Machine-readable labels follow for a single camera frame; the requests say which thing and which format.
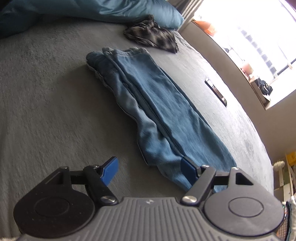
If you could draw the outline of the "teal blue duvet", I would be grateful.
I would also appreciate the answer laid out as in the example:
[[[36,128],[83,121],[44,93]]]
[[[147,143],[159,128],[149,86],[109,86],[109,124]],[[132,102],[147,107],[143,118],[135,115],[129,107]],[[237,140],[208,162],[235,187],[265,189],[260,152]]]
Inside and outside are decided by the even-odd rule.
[[[1,10],[1,38],[26,31],[44,16],[129,23],[148,15],[164,28],[177,29],[184,21],[167,1],[10,1]]]

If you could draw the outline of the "black white plaid shirt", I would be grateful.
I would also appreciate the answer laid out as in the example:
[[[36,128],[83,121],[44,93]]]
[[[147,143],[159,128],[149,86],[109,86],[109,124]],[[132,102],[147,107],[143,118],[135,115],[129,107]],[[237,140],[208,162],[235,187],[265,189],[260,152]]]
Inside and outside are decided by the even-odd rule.
[[[174,54],[179,50],[173,32],[160,27],[154,21],[153,15],[148,15],[144,20],[129,25],[123,34],[127,39],[143,46],[158,48]]]

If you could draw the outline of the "blue denim jeans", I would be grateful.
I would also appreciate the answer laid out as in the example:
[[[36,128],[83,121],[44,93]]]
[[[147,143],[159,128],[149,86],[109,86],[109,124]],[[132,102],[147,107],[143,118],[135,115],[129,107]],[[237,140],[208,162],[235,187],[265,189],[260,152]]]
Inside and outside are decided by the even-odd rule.
[[[95,76],[137,124],[137,144],[144,161],[184,190],[183,157],[196,165],[229,171],[236,162],[183,90],[144,48],[103,48],[87,54]]]

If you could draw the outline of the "smartphone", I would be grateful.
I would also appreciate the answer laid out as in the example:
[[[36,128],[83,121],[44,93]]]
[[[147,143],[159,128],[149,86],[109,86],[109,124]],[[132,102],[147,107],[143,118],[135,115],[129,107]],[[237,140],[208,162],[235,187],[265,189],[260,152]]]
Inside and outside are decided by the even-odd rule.
[[[212,81],[209,78],[205,79],[206,85],[213,91],[215,96],[219,98],[219,100],[222,102],[222,104],[226,107],[227,106],[227,100],[226,98],[221,94],[221,92],[217,89],[217,87],[212,83]]]

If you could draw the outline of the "white fan stand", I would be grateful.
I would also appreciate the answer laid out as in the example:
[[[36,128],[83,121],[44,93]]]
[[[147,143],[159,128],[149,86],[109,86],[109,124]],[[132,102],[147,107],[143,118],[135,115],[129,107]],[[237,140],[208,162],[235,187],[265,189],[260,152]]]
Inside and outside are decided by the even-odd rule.
[[[295,194],[295,172],[289,163],[278,160],[273,164],[274,172],[274,195],[286,201]]]

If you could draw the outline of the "dark clothes on windowsill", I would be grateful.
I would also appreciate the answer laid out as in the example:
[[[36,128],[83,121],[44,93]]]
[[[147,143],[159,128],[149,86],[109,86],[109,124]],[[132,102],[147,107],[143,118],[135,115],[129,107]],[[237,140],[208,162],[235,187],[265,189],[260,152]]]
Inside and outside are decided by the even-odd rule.
[[[255,80],[255,83],[263,95],[270,95],[272,93],[273,88],[270,85],[268,85],[264,80],[258,78]]]

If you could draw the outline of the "grey bed sheet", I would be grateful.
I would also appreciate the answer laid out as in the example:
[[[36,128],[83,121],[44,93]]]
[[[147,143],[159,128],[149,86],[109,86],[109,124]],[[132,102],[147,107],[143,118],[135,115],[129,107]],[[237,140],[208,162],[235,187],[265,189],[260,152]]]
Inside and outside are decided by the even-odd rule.
[[[183,190],[149,167],[137,125],[86,65],[103,47],[134,46],[125,27],[85,19],[40,24],[1,39],[1,237],[17,237],[14,205],[60,166],[80,170],[119,159],[110,184],[118,197],[181,197]],[[177,38],[172,54],[149,48],[158,66],[191,99],[239,168],[273,192],[271,161],[252,121],[212,66]],[[225,107],[206,85],[209,78]]]

